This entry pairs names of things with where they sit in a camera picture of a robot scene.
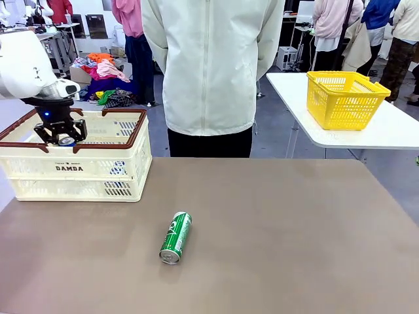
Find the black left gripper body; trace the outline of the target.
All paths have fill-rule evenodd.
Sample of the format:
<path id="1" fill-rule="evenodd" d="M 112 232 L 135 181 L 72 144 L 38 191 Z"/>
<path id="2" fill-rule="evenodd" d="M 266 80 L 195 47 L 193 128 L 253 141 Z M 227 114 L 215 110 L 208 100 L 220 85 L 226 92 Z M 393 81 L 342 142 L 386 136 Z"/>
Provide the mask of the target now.
<path id="1" fill-rule="evenodd" d="M 71 98 L 41 99 L 28 97 L 22 98 L 22 101 L 35 107 L 44 128 L 48 130 L 67 130 L 73 127 L 73 118 L 70 115 L 70 107 L 73 105 Z"/>

